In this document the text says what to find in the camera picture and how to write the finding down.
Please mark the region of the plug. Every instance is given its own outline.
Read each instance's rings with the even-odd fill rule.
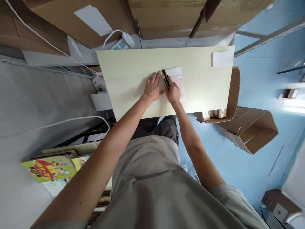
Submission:
[[[134,47],[134,39],[128,33],[123,32],[122,37],[131,48]]]

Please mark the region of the hand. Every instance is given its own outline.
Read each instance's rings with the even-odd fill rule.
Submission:
[[[148,97],[151,103],[159,99],[164,93],[164,91],[160,92],[161,80],[161,71],[158,71],[158,73],[154,73],[153,76],[149,77],[146,81],[144,95]]]
[[[169,91],[167,86],[165,85],[165,93],[168,98],[168,101],[174,107],[180,103],[181,91],[175,82],[172,81],[171,77],[168,76],[169,85],[171,86],[171,90]]]

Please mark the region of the cream board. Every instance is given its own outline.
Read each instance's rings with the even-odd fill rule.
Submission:
[[[227,108],[233,55],[231,64],[212,68],[212,53],[234,49],[216,46],[97,51],[116,120],[137,102],[153,72],[174,67],[181,67],[185,96],[181,103],[186,113]],[[160,102],[150,106],[142,118],[174,114],[170,103]]]

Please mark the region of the floor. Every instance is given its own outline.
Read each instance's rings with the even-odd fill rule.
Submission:
[[[96,125],[76,120],[9,138],[21,131],[74,117],[98,115],[90,79],[0,62],[0,221],[2,228],[29,228],[52,201],[49,192],[19,165]]]
[[[270,34],[304,16],[305,2],[275,0],[273,7],[264,10],[244,25],[245,31]],[[298,61],[305,61],[305,28],[274,40],[260,48],[234,59],[241,71],[239,106],[269,110],[280,134],[255,155],[250,155],[226,139],[215,124],[200,124],[194,115],[189,118],[198,133],[211,160],[229,185],[241,189],[250,204],[261,205],[266,190],[280,184],[287,164],[305,128],[305,114],[293,112],[277,97],[284,88],[303,88],[297,98],[304,98],[305,84],[298,83],[299,71],[277,75],[278,71],[292,68]],[[256,41],[255,38],[236,36],[235,46],[239,50]],[[269,175],[271,168],[283,150]],[[183,142],[179,144],[180,163],[194,177],[195,170]]]

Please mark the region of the left hand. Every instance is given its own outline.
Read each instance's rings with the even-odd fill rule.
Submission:
[[[163,95],[164,90],[160,92],[161,80],[161,71],[158,71],[158,73],[154,73],[152,77],[149,77],[147,79],[144,89],[144,95],[148,97],[150,102],[159,99]]]

